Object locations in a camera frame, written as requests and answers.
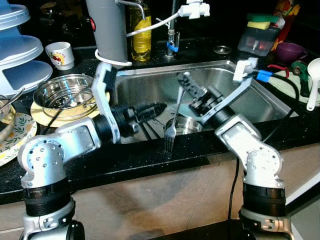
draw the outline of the stainless steel bowl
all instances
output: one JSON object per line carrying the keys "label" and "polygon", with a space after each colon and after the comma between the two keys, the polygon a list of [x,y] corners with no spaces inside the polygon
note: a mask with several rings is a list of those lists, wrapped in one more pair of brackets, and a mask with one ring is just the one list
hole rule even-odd
{"label": "stainless steel bowl", "polygon": [[[172,125],[173,118],[166,122],[164,132]],[[192,117],[178,116],[175,121],[176,135],[194,134],[202,131],[202,125]]]}
{"label": "stainless steel bowl", "polygon": [[60,121],[80,119],[95,110],[96,101],[91,92],[94,79],[84,74],[69,74],[40,83],[33,100],[49,117]]}
{"label": "stainless steel bowl", "polygon": [[[0,100],[0,108],[9,100]],[[6,139],[15,126],[16,110],[9,104],[0,111],[0,142]]]}

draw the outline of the dish soap bottle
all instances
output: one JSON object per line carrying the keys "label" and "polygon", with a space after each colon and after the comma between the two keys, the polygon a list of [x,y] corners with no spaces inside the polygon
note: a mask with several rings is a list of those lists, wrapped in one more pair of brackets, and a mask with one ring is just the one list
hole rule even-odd
{"label": "dish soap bottle", "polygon": [[[151,26],[151,14],[146,3],[147,0],[134,1],[143,7],[145,20],[142,19],[141,12],[138,8],[130,6],[130,32]],[[151,30],[138,33],[130,38],[133,60],[140,62],[148,61],[151,56]]]}

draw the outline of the white mug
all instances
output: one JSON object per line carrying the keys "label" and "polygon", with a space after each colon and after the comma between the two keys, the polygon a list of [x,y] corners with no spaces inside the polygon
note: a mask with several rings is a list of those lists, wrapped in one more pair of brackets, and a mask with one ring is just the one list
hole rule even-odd
{"label": "white mug", "polygon": [[59,70],[72,69],[75,66],[75,57],[68,42],[54,42],[45,47],[46,54],[52,64]]}

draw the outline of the sink basin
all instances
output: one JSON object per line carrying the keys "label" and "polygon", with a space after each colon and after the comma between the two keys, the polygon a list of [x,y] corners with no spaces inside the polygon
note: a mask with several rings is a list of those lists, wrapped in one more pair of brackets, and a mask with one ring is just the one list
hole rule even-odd
{"label": "sink basin", "polygon": [[[163,137],[163,126],[173,118],[178,96],[179,84],[176,76],[189,71],[192,78],[204,87],[214,86],[225,97],[233,92],[237,85],[233,83],[236,65],[228,60],[184,64],[156,68],[120,71],[115,82],[113,102],[115,104],[136,105],[140,103],[162,102],[167,104],[158,121],[151,120],[151,127]],[[182,103],[189,103],[191,97],[186,93]],[[290,108],[261,86],[253,81],[249,90],[239,97],[231,106],[236,113],[241,113],[252,123],[282,119]],[[155,138],[148,126],[145,130],[152,139]],[[211,130],[205,126],[204,131]],[[125,139],[125,143],[147,140],[144,131],[139,130],[135,136]]]}

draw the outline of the blue connector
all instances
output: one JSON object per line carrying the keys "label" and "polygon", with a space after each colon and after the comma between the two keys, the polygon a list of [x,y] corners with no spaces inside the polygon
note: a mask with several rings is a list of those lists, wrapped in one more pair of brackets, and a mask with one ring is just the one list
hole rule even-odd
{"label": "blue connector", "polygon": [[274,73],[270,71],[260,70],[258,72],[258,75],[256,76],[256,79],[261,82],[267,83],[273,74]]}
{"label": "blue connector", "polygon": [[177,53],[178,52],[178,50],[179,50],[179,47],[178,46],[173,46],[170,42],[166,42],[166,47],[168,48],[168,49],[171,49],[172,51],[174,51],[175,53]]}

